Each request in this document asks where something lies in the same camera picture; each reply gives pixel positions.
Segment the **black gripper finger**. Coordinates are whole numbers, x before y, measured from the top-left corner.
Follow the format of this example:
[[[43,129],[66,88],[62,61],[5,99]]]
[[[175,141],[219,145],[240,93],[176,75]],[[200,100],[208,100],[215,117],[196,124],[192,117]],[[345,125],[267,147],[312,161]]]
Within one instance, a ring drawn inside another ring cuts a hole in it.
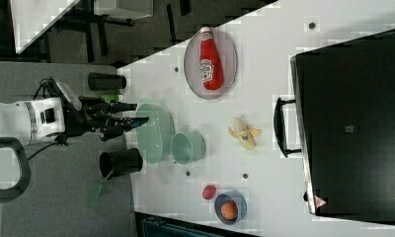
[[[123,118],[122,128],[124,131],[129,132],[136,129],[149,121],[149,118]]]
[[[127,111],[135,111],[137,108],[137,104],[128,104],[122,102],[114,102],[110,105],[110,112],[112,114],[127,112]]]

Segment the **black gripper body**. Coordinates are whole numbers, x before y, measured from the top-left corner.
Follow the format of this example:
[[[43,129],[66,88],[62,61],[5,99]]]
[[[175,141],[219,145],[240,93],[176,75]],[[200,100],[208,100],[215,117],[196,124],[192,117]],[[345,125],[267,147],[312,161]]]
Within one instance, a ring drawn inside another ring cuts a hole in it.
[[[103,98],[80,97],[81,108],[64,100],[64,137],[81,136],[86,132],[97,132],[102,141],[123,135],[123,120],[113,114],[123,111],[123,103]]]

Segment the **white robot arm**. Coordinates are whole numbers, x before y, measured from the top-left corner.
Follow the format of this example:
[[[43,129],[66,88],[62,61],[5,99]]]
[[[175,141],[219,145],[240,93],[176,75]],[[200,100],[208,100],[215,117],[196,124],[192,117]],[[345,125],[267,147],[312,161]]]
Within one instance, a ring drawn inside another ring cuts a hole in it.
[[[148,117],[115,116],[135,109],[135,104],[107,103],[102,99],[96,106],[76,106],[58,98],[0,103],[0,162],[14,160],[18,165],[18,179],[10,187],[0,182],[0,203],[18,198],[30,184],[28,146],[65,144],[68,138],[87,132],[99,133],[103,141],[119,137],[149,121]]]

